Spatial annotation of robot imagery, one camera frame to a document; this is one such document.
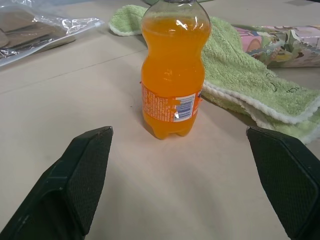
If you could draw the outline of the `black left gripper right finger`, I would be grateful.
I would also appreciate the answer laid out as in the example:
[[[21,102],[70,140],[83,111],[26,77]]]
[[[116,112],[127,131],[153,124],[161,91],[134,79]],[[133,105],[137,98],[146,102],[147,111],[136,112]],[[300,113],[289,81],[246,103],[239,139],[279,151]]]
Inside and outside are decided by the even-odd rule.
[[[320,160],[297,138],[246,130],[261,185],[290,240],[320,240]]]

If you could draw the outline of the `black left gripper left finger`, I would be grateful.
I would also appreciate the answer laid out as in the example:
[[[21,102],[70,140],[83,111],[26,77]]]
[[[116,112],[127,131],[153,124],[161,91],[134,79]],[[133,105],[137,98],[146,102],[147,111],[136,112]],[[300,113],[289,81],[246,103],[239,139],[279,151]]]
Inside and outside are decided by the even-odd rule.
[[[38,179],[0,240],[85,240],[104,188],[113,128],[75,137]]]

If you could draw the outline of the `green fluffy towel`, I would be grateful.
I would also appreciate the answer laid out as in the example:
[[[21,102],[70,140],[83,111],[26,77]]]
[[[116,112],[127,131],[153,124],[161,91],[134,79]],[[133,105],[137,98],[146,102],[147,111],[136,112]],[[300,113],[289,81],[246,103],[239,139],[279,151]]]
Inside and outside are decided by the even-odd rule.
[[[218,106],[250,116],[256,124],[310,143],[320,138],[320,91],[281,79],[246,54],[226,21],[212,17],[201,53],[203,95]]]

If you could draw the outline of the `colourful cartoon print package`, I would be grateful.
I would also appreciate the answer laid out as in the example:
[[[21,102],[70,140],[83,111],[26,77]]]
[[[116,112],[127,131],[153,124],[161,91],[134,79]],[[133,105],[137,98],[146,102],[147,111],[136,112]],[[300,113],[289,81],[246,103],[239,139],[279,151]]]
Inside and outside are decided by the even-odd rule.
[[[233,27],[243,50],[268,68],[320,67],[320,25]]]

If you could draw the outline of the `orange soda bottle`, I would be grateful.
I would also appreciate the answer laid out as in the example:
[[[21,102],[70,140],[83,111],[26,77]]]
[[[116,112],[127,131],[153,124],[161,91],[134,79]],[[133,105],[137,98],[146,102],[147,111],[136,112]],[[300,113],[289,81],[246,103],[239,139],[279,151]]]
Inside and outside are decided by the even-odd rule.
[[[142,113],[158,139],[187,135],[205,79],[202,50],[211,21],[197,0],[158,0],[144,14],[148,53],[141,68]]]

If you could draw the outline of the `clear bag of brown pieces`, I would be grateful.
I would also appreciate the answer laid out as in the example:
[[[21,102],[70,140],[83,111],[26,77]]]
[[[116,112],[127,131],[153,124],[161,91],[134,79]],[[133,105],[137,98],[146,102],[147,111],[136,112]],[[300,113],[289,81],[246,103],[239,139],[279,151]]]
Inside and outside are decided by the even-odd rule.
[[[0,1],[0,67],[72,43],[102,24],[97,17],[62,17],[20,2]]]

